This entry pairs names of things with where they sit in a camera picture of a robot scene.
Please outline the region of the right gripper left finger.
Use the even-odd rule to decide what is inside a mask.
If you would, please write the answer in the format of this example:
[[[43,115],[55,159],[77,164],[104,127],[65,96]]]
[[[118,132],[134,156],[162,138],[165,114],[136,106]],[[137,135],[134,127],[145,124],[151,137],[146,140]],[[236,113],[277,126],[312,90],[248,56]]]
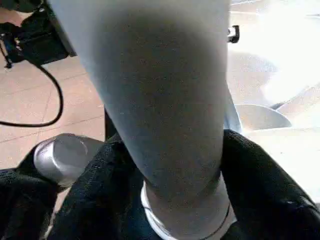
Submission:
[[[148,240],[143,176],[119,136],[100,148],[69,190],[50,240]]]

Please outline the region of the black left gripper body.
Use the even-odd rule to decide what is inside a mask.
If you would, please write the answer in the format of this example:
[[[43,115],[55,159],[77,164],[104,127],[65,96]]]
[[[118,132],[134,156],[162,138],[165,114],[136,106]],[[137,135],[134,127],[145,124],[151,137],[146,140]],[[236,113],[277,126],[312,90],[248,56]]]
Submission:
[[[228,43],[237,43],[240,39],[240,26],[233,25],[228,27],[227,40]]]

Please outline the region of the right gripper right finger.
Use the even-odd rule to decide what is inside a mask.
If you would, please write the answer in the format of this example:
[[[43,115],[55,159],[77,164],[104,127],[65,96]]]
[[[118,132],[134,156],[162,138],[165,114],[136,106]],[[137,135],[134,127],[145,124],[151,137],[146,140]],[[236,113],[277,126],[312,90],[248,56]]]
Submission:
[[[320,211],[258,144],[223,133],[221,173],[236,221],[225,240],[318,240]]]

